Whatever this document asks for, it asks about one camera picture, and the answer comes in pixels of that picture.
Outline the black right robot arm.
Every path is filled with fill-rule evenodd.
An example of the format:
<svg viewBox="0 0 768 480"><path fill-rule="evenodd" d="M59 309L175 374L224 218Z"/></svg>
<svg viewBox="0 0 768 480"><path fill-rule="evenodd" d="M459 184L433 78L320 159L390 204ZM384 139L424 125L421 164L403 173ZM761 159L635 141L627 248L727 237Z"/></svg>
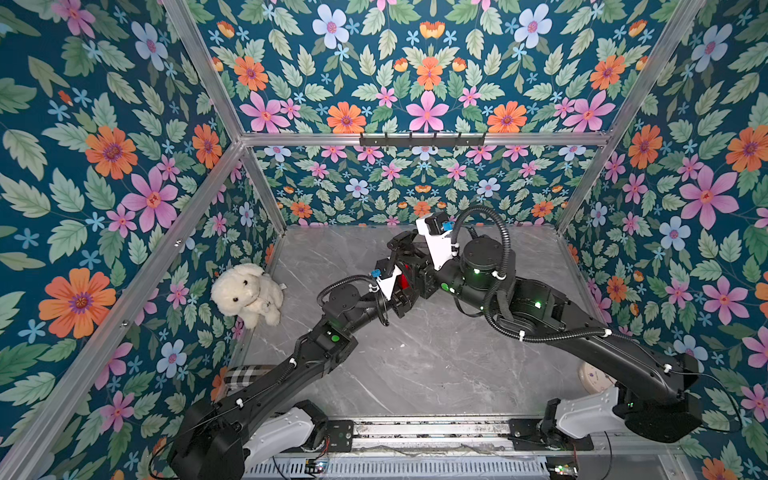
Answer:
<svg viewBox="0 0 768 480"><path fill-rule="evenodd" d="M555 449L593 433L629 431L674 443L702 427L700 402L690 392L699 378L693 359L652 352L559 290L518 276L509 229L494 209L475 205L457 218L437 211L387 246L390 254L372 276L398 315L442 290L496 333L558 348L613 378L599 393L548 401L529 434L512 426L522 442Z"/></svg>

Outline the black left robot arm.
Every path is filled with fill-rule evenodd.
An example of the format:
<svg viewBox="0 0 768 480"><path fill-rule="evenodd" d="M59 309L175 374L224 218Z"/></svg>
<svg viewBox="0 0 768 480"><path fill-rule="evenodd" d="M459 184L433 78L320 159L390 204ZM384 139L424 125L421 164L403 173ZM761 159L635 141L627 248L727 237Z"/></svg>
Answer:
<svg viewBox="0 0 768 480"><path fill-rule="evenodd" d="M422 290L407 269L387 279L353 275L322 290L320 321L286 360L240 390L187 410L167 455L176 478L240 479L286 450L326 447L327 417L315 404L302 401L282 415L277 408L346 361L358 345L356 331L374 320L386 324L390 312L403 317Z"/></svg>

